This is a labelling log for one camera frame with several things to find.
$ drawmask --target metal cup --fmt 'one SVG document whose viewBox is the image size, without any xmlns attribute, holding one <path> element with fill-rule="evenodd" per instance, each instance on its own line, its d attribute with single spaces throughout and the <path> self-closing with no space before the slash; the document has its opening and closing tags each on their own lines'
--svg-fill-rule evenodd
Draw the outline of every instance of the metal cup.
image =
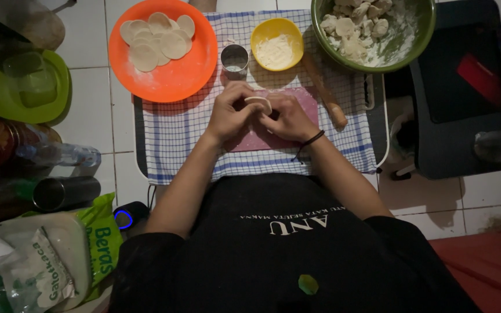
<svg viewBox="0 0 501 313">
<path fill-rule="evenodd" d="M 34 188 L 32 202 L 40 212 L 57 212 L 100 195 L 100 182 L 91 176 L 48 177 Z"/>
<path fill-rule="evenodd" d="M 247 77 L 249 53 L 243 46 L 232 44 L 222 51 L 223 72 L 229 80 L 243 80 Z"/>
</svg>

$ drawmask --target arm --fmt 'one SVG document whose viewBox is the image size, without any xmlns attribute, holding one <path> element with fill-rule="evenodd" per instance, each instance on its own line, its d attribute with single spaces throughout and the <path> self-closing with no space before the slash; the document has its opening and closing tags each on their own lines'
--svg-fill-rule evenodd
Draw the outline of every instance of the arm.
<svg viewBox="0 0 501 313">
<path fill-rule="evenodd" d="M 215 12 L 218 0 L 190 0 L 189 4 L 202 13 Z"/>
<path fill-rule="evenodd" d="M 233 109 L 233 102 L 252 96 L 253 89 L 239 81 L 228 84 L 216 97 L 206 131 L 156 203 L 145 232 L 174 233 L 182 238 L 189 236 L 210 182 L 219 147 L 239 132 L 249 116 L 263 108 L 260 103 L 252 103 L 239 112 Z"/>
<path fill-rule="evenodd" d="M 272 109 L 279 111 L 279 118 L 274 121 L 261 114 L 260 122 L 274 134 L 283 139 L 305 142 L 320 132 L 295 97 L 272 94 L 268 99 Z M 307 148 L 318 177 L 348 210 L 361 219 L 371 216 L 393 217 L 376 189 L 328 138 L 322 136 Z"/>
</svg>

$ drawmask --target black t-shirt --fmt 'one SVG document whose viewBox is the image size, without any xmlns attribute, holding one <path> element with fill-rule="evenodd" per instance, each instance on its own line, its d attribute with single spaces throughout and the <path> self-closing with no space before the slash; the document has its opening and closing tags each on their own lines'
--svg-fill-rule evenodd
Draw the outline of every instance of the black t-shirt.
<svg viewBox="0 0 501 313">
<path fill-rule="evenodd" d="M 317 281 L 316 295 L 299 288 L 302 274 Z M 480 310 L 418 228 L 361 221 L 291 174 L 221 179 L 187 240 L 127 240 L 110 302 L 110 312 L 472 311 Z"/>
</svg>

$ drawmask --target wooden rolling pin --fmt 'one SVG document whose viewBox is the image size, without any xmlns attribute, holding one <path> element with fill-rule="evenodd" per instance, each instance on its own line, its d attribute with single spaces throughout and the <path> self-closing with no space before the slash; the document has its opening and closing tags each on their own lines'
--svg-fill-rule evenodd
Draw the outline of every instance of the wooden rolling pin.
<svg viewBox="0 0 501 313">
<path fill-rule="evenodd" d="M 345 114 L 341 110 L 340 106 L 337 104 L 337 99 L 333 96 L 332 91 L 324 85 L 324 79 L 322 78 L 320 70 L 316 66 L 316 62 L 312 54 L 305 52 L 301 62 L 303 62 L 304 67 L 307 68 L 307 72 L 310 75 L 312 82 L 315 84 L 316 89 L 318 89 L 320 97 L 324 100 L 324 104 L 328 112 L 330 112 L 332 121 L 338 127 L 345 127 L 345 125 L 347 125 L 347 118 L 345 117 Z"/>
</svg>

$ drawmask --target green plastic container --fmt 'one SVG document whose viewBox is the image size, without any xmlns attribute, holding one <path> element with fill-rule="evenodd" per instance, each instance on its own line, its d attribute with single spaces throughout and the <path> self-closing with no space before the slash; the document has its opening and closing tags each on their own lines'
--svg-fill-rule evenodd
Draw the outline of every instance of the green plastic container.
<svg viewBox="0 0 501 313">
<path fill-rule="evenodd" d="M 334 47 L 330 45 L 330 42 L 326 37 L 326 33 L 320 27 L 320 23 L 322 22 L 324 15 L 329 14 L 333 11 L 333 0 L 312 0 L 312 26 L 314 28 L 316 38 L 318 39 L 318 42 L 320 43 L 324 51 L 343 68 L 351 70 L 353 72 L 363 72 L 369 74 L 382 74 L 397 71 L 400 68 L 407 66 L 414 59 L 420 56 L 420 54 L 424 51 L 424 49 L 428 45 L 428 42 L 432 38 L 434 26 L 436 24 L 436 7 L 434 0 L 404 0 L 404 2 L 406 7 L 409 7 L 410 5 L 416 6 L 416 12 L 414 14 L 418 21 L 418 28 L 415 34 L 413 47 L 409 51 L 408 55 L 403 60 L 393 65 L 381 66 L 378 68 L 362 66 L 347 60 L 338 51 L 336 51 Z M 387 18 L 390 24 L 390 29 L 396 26 L 396 23 L 393 23 L 392 17 L 385 16 L 384 18 Z M 403 44 L 404 40 L 405 37 L 396 36 L 387 44 L 384 52 L 394 51 Z"/>
</svg>

